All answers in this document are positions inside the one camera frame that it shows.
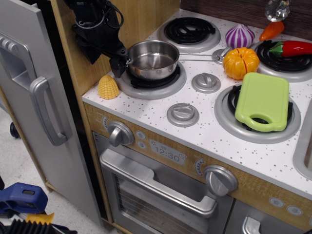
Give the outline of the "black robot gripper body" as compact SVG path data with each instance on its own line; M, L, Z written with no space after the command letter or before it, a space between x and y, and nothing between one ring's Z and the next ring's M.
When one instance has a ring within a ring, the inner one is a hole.
M120 27L124 23L116 16L103 16L99 21L85 22L75 18L72 30L76 33L77 44L91 64L104 54L117 61L117 64L127 62L128 51L119 40Z

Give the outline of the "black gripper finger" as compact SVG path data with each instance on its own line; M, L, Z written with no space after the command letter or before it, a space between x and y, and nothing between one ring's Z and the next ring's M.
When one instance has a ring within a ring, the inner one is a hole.
M122 58L111 58L109 60L111 70L116 78L121 78L121 75L126 71L126 60Z

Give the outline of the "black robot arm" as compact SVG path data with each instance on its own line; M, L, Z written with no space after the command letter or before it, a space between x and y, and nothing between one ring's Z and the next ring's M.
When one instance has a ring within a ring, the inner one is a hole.
M75 14L72 30L81 52L91 64L100 55L106 55L114 76L120 78L128 62L128 51L118 37L123 14L108 0L66 0L65 3Z

